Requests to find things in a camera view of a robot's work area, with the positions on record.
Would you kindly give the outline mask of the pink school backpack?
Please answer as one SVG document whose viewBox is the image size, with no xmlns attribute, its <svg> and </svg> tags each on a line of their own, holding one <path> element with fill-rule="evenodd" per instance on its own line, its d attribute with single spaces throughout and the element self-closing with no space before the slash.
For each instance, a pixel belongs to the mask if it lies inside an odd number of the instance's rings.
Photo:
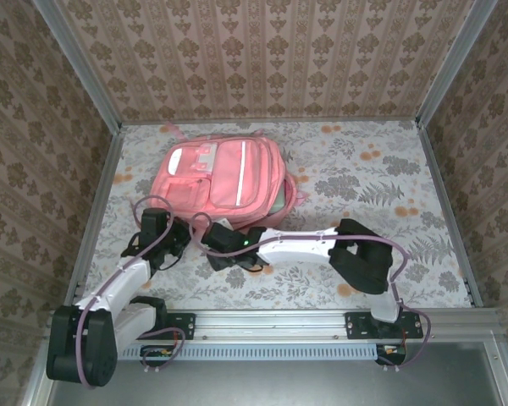
<svg viewBox="0 0 508 406">
<path fill-rule="evenodd" d="M 270 215 L 282 183 L 286 206 Z M 170 207 L 176 217 L 194 220 L 196 229 L 226 218 L 232 229 L 247 230 L 278 226 L 296 205 L 298 191 L 278 144 L 257 130 L 183 139 L 164 157 L 150 196 L 150 207 Z"/>
</svg>

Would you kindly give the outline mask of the wide aluminium frame rail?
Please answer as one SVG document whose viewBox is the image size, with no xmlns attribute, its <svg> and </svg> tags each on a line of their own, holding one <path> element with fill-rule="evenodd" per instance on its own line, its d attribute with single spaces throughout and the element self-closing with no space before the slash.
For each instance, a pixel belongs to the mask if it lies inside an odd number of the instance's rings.
<svg viewBox="0 0 508 406">
<path fill-rule="evenodd" d="M 427 309 L 403 310 L 419 314 L 423 338 L 435 335 L 458 337 L 480 335 L 483 330 L 500 329 L 497 315 L 489 309 Z M 345 329 L 345 314 L 361 310 L 204 310 L 186 312 L 196 314 L 192 340 L 278 340 L 290 337 L 307 340 L 390 340 L 349 339 Z M 124 344 L 139 339 L 150 330 L 158 315 L 168 312 L 150 305 L 132 304 L 113 321 L 114 336 Z"/>
</svg>

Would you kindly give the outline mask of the aluminium frame post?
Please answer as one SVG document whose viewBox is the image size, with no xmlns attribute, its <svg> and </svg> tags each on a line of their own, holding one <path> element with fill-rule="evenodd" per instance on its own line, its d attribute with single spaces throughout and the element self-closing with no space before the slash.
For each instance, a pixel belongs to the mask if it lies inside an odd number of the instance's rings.
<svg viewBox="0 0 508 406">
<path fill-rule="evenodd" d="M 497 2 L 498 0 L 474 1 L 422 105 L 418 109 L 416 122 L 419 127 L 426 127 L 433 118 L 444 96 L 449 91 L 452 81 L 456 78 L 467 55 L 494 11 Z"/>
<path fill-rule="evenodd" d="M 82 50 L 72 25 L 67 21 L 64 12 L 55 0 L 33 0 L 33 2 L 79 77 L 81 84 L 107 125 L 111 135 L 117 135 L 120 131 L 122 119 L 104 89 L 103 80 L 98 78 L 96 70 L 91 66 L 89 57 Z"/>
</svg>

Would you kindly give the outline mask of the grey metal panel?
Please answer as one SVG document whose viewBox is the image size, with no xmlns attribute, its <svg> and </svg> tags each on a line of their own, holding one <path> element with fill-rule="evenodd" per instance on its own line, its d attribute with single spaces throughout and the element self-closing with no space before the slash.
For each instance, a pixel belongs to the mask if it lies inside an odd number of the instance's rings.
<svg viewBox="0 0 508 406">
<path fill-rule="evenodd" d="M 122 363 L 103 388 L 53 386 L 49 406 L 502 406 L 484 362 L 409 369 L 373 362 L 178 362 L 159 372 Z"/>
</svg>

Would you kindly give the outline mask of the floral tablecloth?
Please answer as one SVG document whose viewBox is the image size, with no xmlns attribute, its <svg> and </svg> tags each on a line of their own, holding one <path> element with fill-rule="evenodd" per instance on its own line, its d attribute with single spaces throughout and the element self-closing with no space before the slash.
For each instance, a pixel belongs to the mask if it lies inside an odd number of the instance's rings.
<svg viewBox="0 0 508 406">
<path fill-rule="evenodd" d="M 446 221 L 417 126 L 406 121 L 274 122 L 130 125 L 102 219 L 86 286 L 111 275 L 136 231 L 131 205 L 150 193 L 168 150 L 206 134 L 249 135 L 274 140 L 300 191 L 301 203 L 281 228 L 331 228 L 349 217 L 395 241 L 410 256 L 394 256 L 399 295 L 413 308 L 467 308 L 471 304 L 464 257 L 455 251 L 455 229 Z M 174 310 L 364 308 L 367 298 L 325 265 L 293 261 L 260 272 L 234 267 L 214 271 L 190 245 L 181 260 L 141 288 Z"/>
</svg>

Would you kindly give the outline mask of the black connector board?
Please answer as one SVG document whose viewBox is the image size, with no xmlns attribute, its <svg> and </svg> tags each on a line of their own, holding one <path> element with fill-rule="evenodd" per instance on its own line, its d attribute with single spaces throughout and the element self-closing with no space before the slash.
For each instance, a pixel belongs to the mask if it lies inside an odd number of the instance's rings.
<svg viewBox="0 0 508 406">
<path fill-rule="evenodd" d="M 174 355 L 177 345 L 142 346 L 140 350 L 141 364 L 146 371 L 161 370 Z"/>
<path fill-rule="evenodd" d="M 375 362 L 382 366 L 400 366 L 406 359 L 404 345 L 377 344 Z"/>
</svg>

